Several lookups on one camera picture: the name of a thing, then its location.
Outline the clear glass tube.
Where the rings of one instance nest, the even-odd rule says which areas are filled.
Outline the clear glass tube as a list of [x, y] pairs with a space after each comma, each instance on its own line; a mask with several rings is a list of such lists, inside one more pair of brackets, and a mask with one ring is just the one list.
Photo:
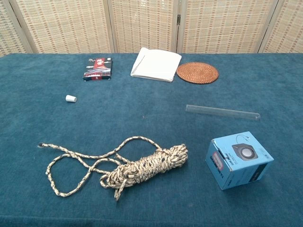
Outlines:
[[214, 108], [214, 107], [207, 107], [207, 106], [197, 106], [197, 105], [186, 105], [186, 112], [197, 113], [197, 114], [237, 117], [237, 118], [249, 119], [249, 120], [254, 120], [254, 121], [259, 121], [261, 119], [261, 116], [259, 113]]

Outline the teal table cloth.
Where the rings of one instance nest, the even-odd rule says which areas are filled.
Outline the teal table cloth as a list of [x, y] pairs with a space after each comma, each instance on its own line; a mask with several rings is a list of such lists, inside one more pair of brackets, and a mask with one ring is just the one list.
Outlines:
[[[303, 227], [303, 54], [183, 54], [182, 63], [217, 68], [219, 78], [206, 85], [131, 77], [133, 53], [110, 54], [111, 80], [83, 81], [98, 57], [0, 57], [0, 227]], [[244, 131], [274, 161], [261, 180], [223, 191], [205, 162], [209, 143]], [[118, 201], [95, 172], [74, 195], [55, 195], [45, 171], [61, 151], [41, 142], [103, 155], [135, 135], [163, 148], [185, 144], [188, 160], [124, 189]]]

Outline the white spiral notebook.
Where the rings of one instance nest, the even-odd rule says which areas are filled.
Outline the white spiral notebook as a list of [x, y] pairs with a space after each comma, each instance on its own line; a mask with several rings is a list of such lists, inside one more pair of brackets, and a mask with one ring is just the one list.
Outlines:
[[133, 65], [131, 76], [172, 82], [182, 56], [164, 50], [142, 47]]

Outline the round woven rattan coaster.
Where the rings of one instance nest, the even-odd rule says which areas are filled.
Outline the round woven rattan coaster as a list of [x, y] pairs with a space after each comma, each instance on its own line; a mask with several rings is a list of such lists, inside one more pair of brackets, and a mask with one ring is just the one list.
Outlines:
[[203, 62], [189, 62], [178, 66], [177, 75], [186, 82], [209, 84], [219, 77], [217, 69]]

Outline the dark red printed card box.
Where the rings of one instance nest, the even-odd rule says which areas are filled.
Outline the dark red printed card box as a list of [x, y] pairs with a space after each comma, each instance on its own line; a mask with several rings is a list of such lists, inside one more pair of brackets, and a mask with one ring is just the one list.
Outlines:
[[112, 75], [112, 58], [89, 59], [86, 70], [83, 74], [84, 81], [110, 80]]

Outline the blue speaker carton box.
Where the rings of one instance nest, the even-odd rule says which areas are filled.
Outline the blue speaker carton box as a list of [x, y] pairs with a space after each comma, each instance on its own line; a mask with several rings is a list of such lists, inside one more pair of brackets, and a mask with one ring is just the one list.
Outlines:
[[205, 161], [222, 190], [258, 181], [274, 158], [251, 132], [211, 140]]

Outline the woven bamboo folding screen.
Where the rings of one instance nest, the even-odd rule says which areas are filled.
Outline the woven bamboo folding screen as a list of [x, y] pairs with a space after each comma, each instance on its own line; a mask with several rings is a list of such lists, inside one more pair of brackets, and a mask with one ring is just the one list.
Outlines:
[[303, 0], [0, 0], [11, 53], [303, 53]]

